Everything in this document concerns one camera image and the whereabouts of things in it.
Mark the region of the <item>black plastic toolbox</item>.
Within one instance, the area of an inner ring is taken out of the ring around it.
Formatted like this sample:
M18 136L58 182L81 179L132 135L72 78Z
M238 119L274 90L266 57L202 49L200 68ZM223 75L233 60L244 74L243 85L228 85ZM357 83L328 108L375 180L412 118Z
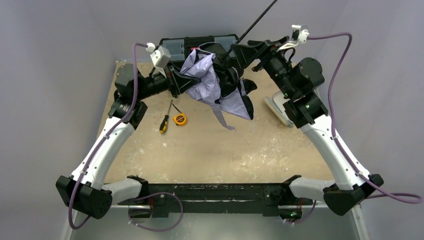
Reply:
M194 49L206 43L219 43L226 51L235 44L239 37L236 34L208 35L197 37L162 38L159 45L168 49L171 61L183 63Z

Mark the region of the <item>lilac umbrella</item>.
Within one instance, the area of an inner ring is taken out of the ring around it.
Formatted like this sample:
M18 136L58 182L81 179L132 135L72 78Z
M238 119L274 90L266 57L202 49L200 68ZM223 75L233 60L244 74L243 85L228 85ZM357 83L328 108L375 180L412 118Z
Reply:
M200 44L184 60L180 74L200 79L187 89L194 100L208 105L219 123L228 130L223 112L246 120L254 119L254 105L248 94L258 88L243 78L244 69L231 65L228 51L218 41Z

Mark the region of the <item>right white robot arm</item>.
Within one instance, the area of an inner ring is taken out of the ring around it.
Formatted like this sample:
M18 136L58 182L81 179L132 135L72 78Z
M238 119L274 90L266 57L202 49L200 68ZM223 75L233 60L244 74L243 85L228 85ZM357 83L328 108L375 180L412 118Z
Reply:
M286 100L286 115L310 139L334 177L325 181L295 175L282 184L285 195L324 202L333 213L343 216L384 181L379 174L371 174L351 152L339 148L343 140L332 129L332 117L315 93L325 81L322 65L312 57L292 65L280 50L288 41L288 37L277 41L250 40L247 44L233 44L231 49L243 69L258 60L252 70L268 73Z

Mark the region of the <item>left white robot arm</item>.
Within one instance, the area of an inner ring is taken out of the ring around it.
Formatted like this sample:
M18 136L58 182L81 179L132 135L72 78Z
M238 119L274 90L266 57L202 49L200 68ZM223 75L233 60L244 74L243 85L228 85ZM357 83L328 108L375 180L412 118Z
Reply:
M148 182L130 175L122 181L105 183L106 175L120 149L141 123L148 107L144 99L169 91L173 97L200 83L181 74L173 64L164 73L144 77L132 64L116 70L114 102L100 136L82 163L69 175L60 176L56 188L71 211L101 219L110 207L149 194Z

